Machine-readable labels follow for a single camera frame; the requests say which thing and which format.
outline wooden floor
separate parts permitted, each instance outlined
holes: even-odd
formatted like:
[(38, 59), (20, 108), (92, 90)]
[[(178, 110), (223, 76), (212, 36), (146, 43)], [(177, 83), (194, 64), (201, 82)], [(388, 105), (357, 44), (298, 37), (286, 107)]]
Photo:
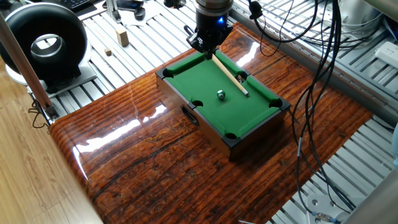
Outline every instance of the wooden floor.
[(102, 223), (31, 104), (0, 59), (0, 223)]

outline computer keyboard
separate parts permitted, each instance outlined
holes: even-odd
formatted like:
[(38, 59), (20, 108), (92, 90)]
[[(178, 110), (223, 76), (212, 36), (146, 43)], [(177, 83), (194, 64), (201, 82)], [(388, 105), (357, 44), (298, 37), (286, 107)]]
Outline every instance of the computer keyboard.
[(76, 11), (90, 2), (91, 0), (61, 0), (61, 4), (70, 8), (72, 11)]

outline wooden pole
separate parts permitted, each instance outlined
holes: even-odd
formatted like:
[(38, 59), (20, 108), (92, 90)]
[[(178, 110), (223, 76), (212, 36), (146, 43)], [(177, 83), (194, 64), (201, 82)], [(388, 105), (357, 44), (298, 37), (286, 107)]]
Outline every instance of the wooden pole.
[(7, 25), (6, 20), (0, 13), (0, 42), (10, 55), (12, 61), (17, 66), (21, 75), (25, 78), (27, 84), (35, 95), (37, 101), (46, 110), (52, 106), (49, 96), (43, 89), (43, 86), (39, 82), (36, 73), (34, 72), (32, 66), (27, 60), (24, 52), (15, 39), (14, 34), (11, 32)]

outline black cable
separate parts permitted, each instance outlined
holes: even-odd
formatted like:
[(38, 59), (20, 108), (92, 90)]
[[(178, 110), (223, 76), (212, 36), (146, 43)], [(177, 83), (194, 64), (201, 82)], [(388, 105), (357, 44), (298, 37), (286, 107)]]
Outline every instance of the black cable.
[[(338, 4), (337, 4), (336, 2), (333, 2), (333, 8), (334, 8), (334, 9), (336, 9), (336, 8), (338, 9)], [(328, 68), (330, 68), (330, 69), (329, 69), (328, 78), (326, 79), (326, 82), (325, 82), (324, 86), (322, 87), (321, 92), (319, 93), (317, 99), (315, 100), (315, 103), (313, 104), (313, 107), (312, 107), (312, 115), (310, 115), (309, 112), (308, 112), (308, 101), (309, 101), (309, 98), (310, 98), (310, 94), (307, 95), (307, 99), (306, 99), (306, 102), (305, 102), (306, 125), (308, 126), (307, 131), (308, 131), (308, 135), (309, 135), (309, 137), (310, 137), (310, 148), (313, 150), (313, 155), (315, 156), (315, 159), (317, 160), (318, 165), (320, 166), (321, 173), (323, 174), (323, 176), (325, 177), (325, 179), (326, 179), (328, 182), (330, 182), (330, 180), (329, 180), (328, 176), (326, 175), (325, 171), (323, 170), (322, 164), (321, 164), (321, 162), (320, 162), (320, 160), (319, 160), (319, 158), (318, 158), (317, 152), (316, 152), (316, 150), (315, 150), (315, 143), (313, 142), (313, 138), (312, 138), (312, 128), (311, 128), (311, 124), (310, 124), (310, 117), (313, 116), (313, 112), (315, 111), (315, 107), (316, 107), (317, 103), (319, 102), (319, 99), (320, 99), (320, 97), (322, 96), (322, 93), (324, 92), (324, 90), (325, 90), (325, 88), (326, 88), (326, 86), (327, 86), (327, 84), (328, 84), (328, 82), (329, 82), (329, 80), (330, 80), (330, 78), (331, 78), (331, 75), (333, 74), (334, 63), (335, 63), (335, 60), (336, 60), (336, 57), (337, 57), (337, 51), (338, 51), (339, 46), (340, 46), (340, 39), (341, 39), (341, 17), (340, 17), (340, 10), (334, 10), (334, 11), (333, 11), (333, 17), (336, 17), (336, 18), (337, 18), (337, 20), (333, 19), (332, 27), (331, 27), (331, 28), (332, 28), (331, 33), (333, 34), (334, 28), (335, 28), (334, 25), (336, 24), (336, 34), (335, 34), (335, 36), (334, 36), (334, 38), (335, 38), (335, 40), (336, 40), (336, 44), (333, 46), (333, 59), (332, 59), (331, 64), (330, 64), (331, 66), (328, 67)], [(320, 70), (323, 68), (323, 66), (324, 66), (324, 64), (325, 64), (325, 62), (326, 62), (326, 60), (327, 60), (327, 58), (328, 58), (328, 54), (330, 53), (330, 47), (331, 47), (332, 39), (333, 39), (333, 35), (332, 35), (331, 38), (330, 38), (330, 41), (329, 41), (329, 43), (328, 43), (328, 48), (327, 48), (327, 50), (326, 50), (326, 56), (324, 57), (324, 60), (321, 61), (321, 64), (320, 64), (321, 66), (318, 68), (318, 72), (317, 72), (317, 75), (316, 75), (316, 76), (319, 76), (319, 72), (320, 72)], [(316, 83), (316, 78), (314, 79), (313, 85), (310, 86), (310, 92), (313, 91), (313, 88), (314, 88), (314, 86), (315, 86), (315, 83)], [(345, 204), (347, 204), (347, 206), (348, 206), (349, 208), (351, 208), (351, 209), (354, 208), (355, 205), (347, 198), (346, 195), (340, 195), (340, 194), (338, 193), (338, 191), (336, 190), (336, 187), (334, 187), (333, 185), (330, 185), (330, 186), (331, 186), (331, 188), (336, 192), (337, 196), (339, 196), (340, 199), (342, 199), (342, 201), (345, 202), (345, 200), (343, 200), (343, 197), (344, 197), (345, 199), (347, 199), (348, 203), (345, 202)]]
[(293, 39), (289, 39), (289, 40), (279, 40), (279, 39), (276, 39), (276, 38), (274, 38), (273, 36), (267, 34), (263, 29), (261, 29), (261, 26), (260, 26), (260, 24), (259, 24), (259, 22), (258, 22), (258, 17), (260, 17), (259, 12), (258, 12), (258, 11), (254, 11), (255, 9), (258, 9), (257, 7), (259, 6), (259, 3), (256, 2), (256, 1), (252, 2), (251, 0), (248, 0), (248, 1), (249, 1), (249, 9), (250, 9), (250, 12), (252, 13), (252, 16), (253, 16), (253, 15), (256, 15), (255, 17), (251, 17), (251, 19), (253, 19), (255, 25), (256, 25), (257, 28), (261, 31), (262, 35), (266, 36), (268, 39), (273, 40), (273, 41), (275, 41), (275, 42), (290, 43), (290, 42), (293, 42), (293, 41), (295, 41), (295, 40), (300, 39), (301, 37), (303, 37), (303, 36), (312, 28), (312, 26), (313, 26), (313, 24), (314, 24), (314, 22), (315, 22), (315, 19), (317, 18), (317, 13), (318, 13), (318, 0), (315, 0), (315, 11), (314, 11), (314, 14), (313, 14), (313, 17), (312, 17), (312, 20), (311, 20), (310, 25), (308, 25), (308, 27), (307, 27), (301, 34), (299, 34), (298, 36), (294, 37)]
[(288, 18), (289, 14), (290, 14), (290, 12), (291, 12), (291, 10), (292, 10), (292, 8), (293, 8), (293, 4), (294, 4), (294, 0), (292, 0), (292, 4), (290, 5), (289, 10), (287, 11), (287, 14), (286, 14), (286, 17), (285, 17), (285, 19), (284, 19), (284, 22), (282, 23), (282, 25), (281, 25), (281, 27), (280, 27), (280, 30), (279, 30), (279, 41), (278, 41), (278, 46), (276, 47), (276, 49), (274, 50), (274, 52), (273, 52), (272, 54), (270, 54), (270, 55), (266, 55), (266, 54), (264, 54), (264, 53), (262, 52), (262, 38), (263, 38), (263, 36), (264, 36), (264, 33), (266, 32), (265, 29), (266, 29), (266, 26), (267, 26), (266, 17), (263, 16), (263, 17), (264, 17), (264, 28), (263, 28), (262, 33), (261, 33), (260, 52), (261, 52), (261, 54), (263, 54), (264, 56), (266, 56), (266, 57), (271, 57), (271, 56), (273, 56), (273, 55), (279, 50), (279, 47), (280, 47), (280, 45), (281, 45), (281, 43), (282, 43), (282, 29), (284, 28), (284, 25), (285, 25), (285, 23), (286, 23), (286, 21), (287, 21), (287, 18)]
[[(281, 32), (282, 29), (284, 28), (284, 24), (290, 14), (290, 11), (292, 9), (293, 6), (293, 1), (292, 1), (292, 5), (286, 15), (286, 18), (284, 20), (284, 22), (282, 23), (281, 27), (280, 27), (280, 31), (279, 31), (279, 40), (275, 39), (273, 37), (271, 37), (270, 35), (268, 35), (265, 32), (265, 28), (266, 28), (266, 19), (264, 18), (264, 28), (262, 29), (261, 26), (258, 23), (258, 17), (262, 16), (262, 11), (261, 11), (261, 7), (259, 5), (258, 2), (252, 2), (251, 0), (249, 1), (249, 8), (250, 11), (252, 12), (252, 15), (250, 16), (251, 19), (254, 20), (255, 25), (257, 26), (257, 28), (261, 31), (261, 45), (262, 45), (262, 39), (263, 36), (268, 37), (270, 40), (273, 40), (275, 42), (278, 43), (277, 49), (279, 48), (281, 43), (289, 43), (292, 41), (295, 41), (301, 37), (303, 37), (305, 35), (305, 33), (307, 33), (313, 26), (313, 23), (315, 22), (315, 18), (317, 15), (317, 9), (318, 9), (318, 1), (315, 1), (315, 13), (314, 16), (312, 18), (312, 21), (310, 23), (310, 25), (301, 33), (301, 34), (297, 34), (296, 37), (294, 37), (293, 39), (290, 40), (282, 40), (282, 36), (281, 36)], [(324, 8), (324, 13), (323, 15), (325, 15), (325, 10), (326, 10), (326, 6), (328, 4), (328, 0), (326, 0), (325, 3), (325, 8)], [(297, 170), (296, 170), (296, 181), (297, 181), (297, 189), (298, 189), (298, 194), (300, 197), (301, 202), (303, 203), (303, 206), (305, 207), (305, 209), (312, 213), (312, 215), (316, 215), (316, 213), (314, 214), (312, 211), (310, 211), (310, 209), (306, 206), (306, 204), (304, 203), (302, 196), (301, 196), (301, 186), (299, 183), (299, 174), (300, 174), (300, 158), (302, 157), (307, 165), (307, 167), (311, 170), (311, 172), (314, 173), (314, 175), (316, 175), (317, 177), (319, 177), (322, 181), (324, 181), (327, 186), (328, 186), (328, 195), (330, 200), (336, 205), (338, 206), (333, 199), (331, 198), (330, 195), (330, 189), (332, 189), (332, 191), (334, 191), (334, 193), (340, 198), (340, 200), (350, 209), (350, 210), (354, 210), (356, 208), (356, 205), (347, 197), (347, 195), (341, 191), (341, 189), (339, 189), (331, 180), (330, 178), (327, 176), (323, 166), (322, 166), (322, 162), (317, 154), (317, 150), (316, 150), (316, 146), (315, 146), (315, 142), (313, 139), (313, 129), (314, 129), (314, 119), (315, 119), (315, 108), (317, 107), (318, 102), (320, 101), (323, 92), (325, 91), (330, 78), (333, 74), (333, 70), (334, 70), (334, 66), (335, 66), (335, 62), (336, 62), (336, 58), (338, 56), (338, 51), (339, 49), (342, 48), (353, 48), (356, 47), (360, 44), (362, 44), (364, 41), (366, 41), (367, 39), (369, 39), (372, 35), (374, 35), (377, 32), (377, 29), (370, 35), (360, 38), (360, 39), (356, 39), (356, 40), (345, 40), (345, 41), (341, 41), (341, 15), (340, 15), (340, 9), (339, 9), (339, 5), (338, 5), (338, 1), (337, 0), (332, 0), (332, 5), (333, 5), (333, 15), (332, 15), (332, 20), (331, 20), (331, 26), (330, 26), (330, 38), (327, 41), (327, 44), (325, 44), (325, 41), (323, 40), (323, 22), (324, 22), (324, 17), (322, 17), (322, 21), (321, 21), (321, 40), (318, 40), (316, 38), (311, 38), (311, 37), (307, 37), (307, 39), (310, 40), (305, 40), (306, 42), (315, 44), (315, 45), (319, 45), (322, 47), (322, 56), (320, 59), (320, 63), (319, 66), (317, 68), (317, 71), (315, 73), (315, 76), (313, 78), (313, 81), (311, 83), (310, 86), (308, 86), (305, 91), (300, 95), (297, 104), (294, 107), (294, 110), (292, 112), (292, 129), (293, 129), (293, 135), (294, 135), (294, 139), (296, 144), (298, 145), (298, 154), (297, 154)], [(354, 43), (354, 42), (358, 42), (357, 44), (354, 45), (347, 45), (347, 46), (341, 46), (341, 44), (345, 44), (345, 43)], [(331, 60), (330, 63), (327, 65), (327, 67), (325, 68), (325, 65), (330, 57), (331, 54)], [(314, 100), (314, 91), (315, 91), (315, 85), (326, 75), (326, 80), (321, 88), (321, 90), (319, 91), (317, 97)], [(296, 133), (295, 130), (295, 114), (297, 112), (297, 108), (299, 103), (305, 99), (305, 123), (303, 125), (303, 127), (301, 128), (301, 132), (299, 134), (299, 139), (298, 138), (298, 134)], [(307, 160), (307, 157), (305, 156), (305, 154), (302, 152), (301, 150), (301, 144), (302, 144), (302, 139), (305, 133), (308, 133), (308, 148), (311, 152), (311, 154), (314, 156), (317, 165), (319, 167), (319, 173), (315, 172), (315, 170), (312, 169), (310, 163)]]
[(42, 114), (42, 112), (41, 112), (41, 110), (40, 110), (39, 102), (38, 102), (37, 100), (34, 100), (34, 101), (33, 101), (32, 107), (29, 108), (29, 109), (27, 110), (27, 112), (28, 112), (28, 113), (36, 114), (36, 115), (35, 115), (35, 118), (34, 118), (34, 120), (33, 120), (33, 122), (32, 122), (32, 127), (33, 127), (33, 128), (44, 128), (44, 127), (47, 127), (47, 130), (49, 130), (50, 126), (49, 126), (47, 123), (43, 123), (41, 126), (36, 126), (36, 125), (35, 125), (35, 124), (36, 124), (37, 118), (39, 117), (40, 114)]
[(394, 132), (395, 131), (395, 128), (390, 128), (390, 127), (387, 127), (386, 125), (383, 125), (383, 124), (381, 124), (381, 123), (378, 123), (380, 126), (382, 126), (383, 128), (385, 128), (385, 129), (387, 129), (388, 131), (390, 131), (390, 132)]
[[(298, 102), (300, 102), (300, 100), (302, 99), (302, 97), (304, 96), (304, 94), (306, 94), (306, 92), (308, 91), (307, 99), (306, 99), (306, 105), (305, 105), (306, 123), (305, 123), (305, 126), (304, 126), (303, 129), (302, 129), (302, 134), (301, 134), (300, 136), (301, 136), (301, 138), (302, 138), (302, 136), (303, 136), (303, 134), (304, 134), (304, 131), (305, 131), (305, 128), (306, 128), (306, 126), (308, 126), (307, 129), (308, 129), (308, 133), (309, 133), (309, 135), (310, 135), (310, 141), (311, 141), (311, 143), (310, 143), (310, 148), (313, 149), (313, 150), (312, 150), (312, 153), (313, 153), (315, 159), (317, 160), (318, 165), (319, 165), (320, 168), (321, 168), (321, 173), (325, 176), (325, 180), (327, 181), (328, 186), (330, 185), (331, 188), (332, 188), (332, 189), (335, 191), (335, 193), (337, 194), (337, 196), (339, 196), (340, 199), (342, 199), (342, 201), (345, 201), (344, 199), (346, 198), (346, 196), (345, 196), (345, 195), (340, 195), (340, 191), (339, 191), (334, 185), (331, 185), (331, 182), (330, 182), (330, 180), (328, 179), (328, 177), (327, 177), (325, 171), (323, 170), (322, 164), (321, 164), (321, 162), (320, 162), (320, 160), (319, 160), (319, 158), (318, 158), (318, 156), (317, 156), (317, 153), (316, 153), (316, 150), (315, 150), (315, 144), (313, 143), (313, 139), (312, 139), (312, 131), (311, 131), (311, 130), (313, 129), (313, 127), (312, 127), (312, 124), (309, 123), (309, 121), (310, 121), (310, 120), (309, 120), (310, 115), (309, 115), (309, 113), (308, 113), (308, 99), (310, 98), (310, 96), (312, 96), (312, 92), (313, 92), (313, 89), (314, 89), (314, 86), (315, 86), (316, 82), (319, 81), (319, 79), (321, 79), (321, 77), (324, 76), (324, 74), (326, 74), (326, 72), (330, 72), (330, 74), (329, 74), (329, 76), (328, 76), (328, 79), (326, 80), (326, 82), (325, 82), (325, 84), (324, 84), (324, 86), (323, 86), (323, 88), (322, 88), (320, 94), (318, 95), (317, 100), (316, 100), (316, 101), (314, 102), (314, 104), (312, 105), (312, 108), (311, 108), (311, 110), (312, 110), (312, 116), (313, 116), (313, 112), (315, 111), (315, 107), (316, 107), (317, 103), (319, 102), (319, 99), (320, 99), (320, 97), (322, 96), (322, 93), (323, 93), (323, 91), (325, 90), (325, 88), (326, 88), (326, 86), (327, 86), (327, 83), (328, 83), (328, 81), (329, 81), (329, 79), (330, 79), (330, 77), (331, 77), (331, 74), (333, 73), (333, 66), (334, 66), (334, 62), (335, 62), (336, 56), (337, 56), (338, 47), (340, 46), (340, 38), (341, 38), (341, 17), (340, 17), (340, 10), (338, 11), (338, 16), (337, 16), (337, 17), (339, 18), (339, 19), (337, 20), (337, 25), (335, 25), (335, 24), (336, 24), (336, 21), (335, 21), (334, 19), (333, 19), (333, 22), (332, 22), (332, 27), (331, 27), (331, 38), (329, 39), (329, 42), (328, 42), (328, 48), (327, 48), (327, 50), (326, 50), (326, 55), (325, 55), (325, 57), (321, 58), (320, 66), (319, 66), (318, 71), (317, 71), (317, 73), (316, 73), (316, 75), (315, 75), (315, 78), (314, 78), (314, 80), (313, 80), (313, 83), (309, 86), (309, 88), (306, 89), (306, 91), (303, 93), (303, 95), (300, 96), (300, 99), (299, 99)], [(336, 35), (335, 35), (335, 39), (338, 41), (339, 44), (335, 44), (335, 45), (333, 46), (333, 51), (334, 51), (334, 52), (333, 52), (333, 60), (332, 60), (331, 64), (329, 64), (328, 68), (326, 68), (326, 70), (325, 70), (323, 73), (320, 73), (321, 70), (322, 70), (322, 68), (323, 68), (323, 66), (324, 66), (324, 64), (325, 64), (326, 61), (327, 61), (328, 55), (329, 55), (330, 50), (331, 50), (331, 43), (332, 43), (332, 40), (333, 40), (333, 34), (334, 34), (335, 26), (336, 26)], [(345, 202), (345, 204), (347, 204), (348, 207), (351, 207), (349, 202)]]

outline cue tip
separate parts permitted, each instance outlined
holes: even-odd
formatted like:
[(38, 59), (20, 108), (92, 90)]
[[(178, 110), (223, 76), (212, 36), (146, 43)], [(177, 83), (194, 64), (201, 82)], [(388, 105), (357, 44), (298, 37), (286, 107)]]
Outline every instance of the cue tip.
[(245, 95), (245, 96), (249, 96), (249, 92), (247, 91), (247, 90), (242, 90), (242, 93)]

